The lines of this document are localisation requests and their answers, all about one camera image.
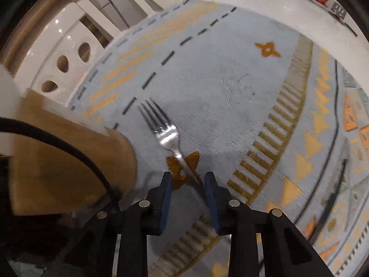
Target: rug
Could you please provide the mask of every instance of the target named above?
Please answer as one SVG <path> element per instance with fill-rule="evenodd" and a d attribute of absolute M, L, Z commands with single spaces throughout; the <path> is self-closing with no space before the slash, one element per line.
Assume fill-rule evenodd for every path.
<path fill-rule="evenodd" d="M 185 0 L 111 42 L 71 99 L 135 149 L 138 182 L 123 208 L 173 175 L 167 229 L 148 237 L 149 276 L 226 276 L 229 238 L 145 124 L 138 105 L 149 97 L 192 169 L 213 171 L 252 209 L 280 208 L 307 238 L 341 180 L 314 248 L 333 274 L 356 273 L 369 250 L 369 99 L 329 53 L 257 13 Z"/>

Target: white table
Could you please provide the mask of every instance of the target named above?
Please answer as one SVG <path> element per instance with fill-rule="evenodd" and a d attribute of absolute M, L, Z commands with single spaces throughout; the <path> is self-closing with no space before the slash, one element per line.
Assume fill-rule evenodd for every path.
<path fill-rule="evenodd" d="M 369 93 L 369 51 L 326 11 L 310 0 L 204 0 L 235 5 L 301 32 L 327 50 Z"/>

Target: silver fork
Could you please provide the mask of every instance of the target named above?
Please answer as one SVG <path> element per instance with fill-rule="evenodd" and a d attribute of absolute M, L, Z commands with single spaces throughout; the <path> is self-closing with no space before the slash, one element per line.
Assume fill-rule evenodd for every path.
<path fill-rule="evenodd" d="M 191 186 L 195 188 L 198 194 L 206 201 L 204 185 L 201 181 L 197 180 L 195 174 L 187 165 L 186 160 L 179 148 L 179 133 L 177 127 L 173 125 L 169 117 L 159 107 L 159 105 L 153 99 L 150 100 L 155 107 L 152 106 L 149 101 L 145 100 L 147 106 L 149 107 L 149 109 L 147 109 L 146 105 L 141 102 L 142 108 L 145 110 L 147 115 L 145 115 L 142 109 L 139 107 L 143 118 L 145 119 L 151 131 L 155 134 L 159 145 L 173 153 L 173 156 L 177 159 L 179 164 L 188 175 Z"/>

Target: screw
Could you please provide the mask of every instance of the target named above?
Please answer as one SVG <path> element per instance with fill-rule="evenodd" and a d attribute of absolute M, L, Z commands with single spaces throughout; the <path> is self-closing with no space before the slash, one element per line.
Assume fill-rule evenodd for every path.
<path fill-rule="evenodd" d="M 274 208 L 272 210 L 272 215 L 277 216 L 277 217 L 280 217 L 280 216 L 282 216 L 282 211 L 280 209 L 278 209 L 278 208 Z"/>
<path fill-rule="evenodd" d="M 150 201 L 148 201 L 148 200 L 142 200 L 142 201 L 139 202 L 138 205 L 140 207 L 142 207 L 142 208 L 149 207 L 150 206 Z"/>
<path fill-rule="evenodd" d="M 106 211 L 99 211 L 96 216 L 99 220 L 101 220 L 106 218 L 108 216 L 108 213 Z"/>
<path fill-rule="evenodd" d="M 235 199 L 232 199 L 228 202 L 228 204 L 232 207 L 239 207 L 239 201 L 238 200 L 235 200 Z"/>

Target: fork handle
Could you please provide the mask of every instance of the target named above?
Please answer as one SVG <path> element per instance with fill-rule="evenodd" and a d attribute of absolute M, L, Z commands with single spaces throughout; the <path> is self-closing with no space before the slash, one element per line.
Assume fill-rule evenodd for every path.
<path fill-rule="evenodd" d="M 179 150 L 174 150 L 172 151 L 174 154 L 174 157 L 177 159 L 177 161 L 179 162 L 179 164 L 182 166 L 182 168 L 184 169 L 184 171 L 186 172 L 186 174 L 188 175 L 189 179 L 190 179 L 190 183 L 191 186 L 193 188 L 195 188 L 195 190 L 198 192 L 198 194 L 204 199 L 205 203 L 206 203 L 206 195 L 205 195 L 205 190 L 204 190 L 204 185 L 201 181 L 198 181 L 195 174 L 192 172 L 192 170 L 190 169 L 190 167 L 188 166 L 185 158 L 183 157 L 181 151 Z"/>

